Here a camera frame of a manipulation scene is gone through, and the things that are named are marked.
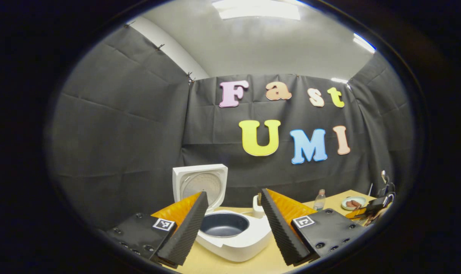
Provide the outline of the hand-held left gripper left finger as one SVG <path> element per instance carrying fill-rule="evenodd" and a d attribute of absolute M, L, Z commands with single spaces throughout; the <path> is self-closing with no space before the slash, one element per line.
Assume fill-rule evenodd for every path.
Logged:
<path fill-rule="evenodd" d="M 184 264 L 207 209 L 207 193 L 199 191 L 155 213 L 135 213 L 106 234 L 144 260 L 176 269 Z"/>

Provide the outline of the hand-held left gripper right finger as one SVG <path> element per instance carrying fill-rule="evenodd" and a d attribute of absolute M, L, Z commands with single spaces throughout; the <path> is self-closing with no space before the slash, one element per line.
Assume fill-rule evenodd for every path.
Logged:
<path fill-rule="evenodd" d="M 287 265 L 328 257 L 366 231 L 336 210 L 313 210 L 267 188 L 262 189 L 262 207 Z"/>

